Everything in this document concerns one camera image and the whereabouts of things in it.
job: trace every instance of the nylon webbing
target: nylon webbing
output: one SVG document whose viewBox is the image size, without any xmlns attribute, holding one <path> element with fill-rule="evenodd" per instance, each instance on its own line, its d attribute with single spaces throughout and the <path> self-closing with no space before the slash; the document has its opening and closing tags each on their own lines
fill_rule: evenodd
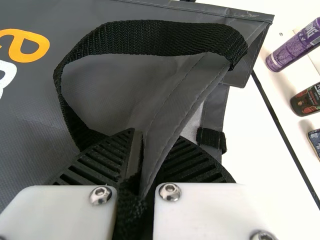
<svg viewBox="0 0 320 240">
<path fill-rule="evenodd" d="M 227 152 L 226 136 L 223 131 L 199 127 L 196 132 L 196 142 L 199 145 L 221 149 L 222 154 Z"/>
<path fill-rule="evenodd" d="M 247 54 L 244 37 L 218 23 L 127 20 L 105 23 L 83 37 L 54 70 L 53 79 L 67 128 L 80 151 L 106 136 L 89 129 L 62 95 L 64 67 L 88 55 L 185 56 L 212 52 L 230 61 L 230 70 Z"/>
</svg>

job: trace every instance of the black bottle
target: black bottle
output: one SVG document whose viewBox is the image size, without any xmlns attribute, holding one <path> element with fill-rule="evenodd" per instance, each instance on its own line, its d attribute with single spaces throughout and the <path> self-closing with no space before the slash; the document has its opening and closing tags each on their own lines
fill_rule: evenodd
<svg viewBox="0 0 320 240">
<path fill-rule="evenodd" d="M 320 111 L 320 82 L 299 92 L 290 100 L 293 111 L 300 117 Z"/>
</svg>

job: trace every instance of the black tab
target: black tab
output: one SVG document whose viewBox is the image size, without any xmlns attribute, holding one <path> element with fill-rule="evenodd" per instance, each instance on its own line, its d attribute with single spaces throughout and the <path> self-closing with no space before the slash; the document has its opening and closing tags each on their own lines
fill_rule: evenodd
<svg viewBox="0 0 320 240">
<path fill-rule="evenodd" d="M 222 154 L 227 151 L 226 137 L 222 131 L 198 127 L 196 142 L 199 145 L 207 145 L 216 149 L 221 149 Z"/>
</svg>

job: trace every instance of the white table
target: white table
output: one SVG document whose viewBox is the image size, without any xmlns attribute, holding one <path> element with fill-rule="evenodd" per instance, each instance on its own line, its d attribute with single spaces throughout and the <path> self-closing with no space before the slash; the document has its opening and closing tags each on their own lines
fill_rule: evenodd
<svg viewBox="0 0 320 240">
<path fill-rule="evenodd" d="M 290 107 L 290 98 L 311 85 L 320 82 L 320 75 L 308 56 L 279 73 L 266 68 L 264 59 L 294 35 L 292 30 L 271 26 L 254 66 L 254 71 L 290 141 L 315 192 L 320 196 L 320 161 L 307 139 L 309 131 L 320 128 L 320 114 L 299 117 Z"/>
<path fill-rule="evenodd" d="M 289 106 L 293 95 L 320 82 L 319 74 L 308 57 L 281 73 L 269 71 L 264 63 L 268 54 L 294 35 L 293 29 L 319 17 L 320 2 L 196 2 L 275 15 L 254 71 L 311 184 L 320 195 L 320 162 L 306 137 L 308 131 L 320 128 L 320 114 L 301 118 Z M 237 183 L 255 188 L 260 210 L 279 240 L 318 239 L 320 211 L 252 78 L 244 89 L 230 88 L 223 131 L 228 151 L 222 157 L 222 164 Z"/>
<path fill-rule="evenodd" d="M 222 165 L 253 188 L 278 239 L 318 239 L 320 211 L 252 77 L 244 89 L 230 88 L 223 131 L 228 151 Z"/>
</svg>

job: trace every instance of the purple bottle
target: purple bottle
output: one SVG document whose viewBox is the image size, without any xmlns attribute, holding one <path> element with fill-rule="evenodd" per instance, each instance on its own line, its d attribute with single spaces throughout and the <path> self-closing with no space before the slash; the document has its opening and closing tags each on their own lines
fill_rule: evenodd
<svg viewBox="0 0 320 240">
<path fill-rule="evenodd" d="M 280 72 L 318 46 L 320 46 L 320 17 L 267 56 L 265 64 L 271 71 Z"/>
</svg>

